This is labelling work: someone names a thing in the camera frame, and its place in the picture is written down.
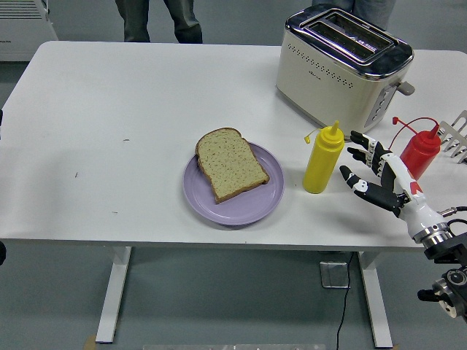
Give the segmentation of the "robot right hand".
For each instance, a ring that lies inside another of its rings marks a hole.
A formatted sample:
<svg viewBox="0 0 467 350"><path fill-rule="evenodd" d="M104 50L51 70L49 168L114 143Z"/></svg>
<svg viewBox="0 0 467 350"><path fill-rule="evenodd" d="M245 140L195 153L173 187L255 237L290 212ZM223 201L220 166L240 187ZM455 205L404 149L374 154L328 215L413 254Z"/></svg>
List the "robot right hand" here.
<svg viewBox="0 0 467 350"><path fill-rule="evenodd" d="M446 220L428 205L420 185L399 156L357 131L351 132L350 140L363 148L349 147L347 151L380 178L379 184L367 182L347 166L340 166L341 175L354 194L402 219L409 236L418 244L452 237Z"/></svg>

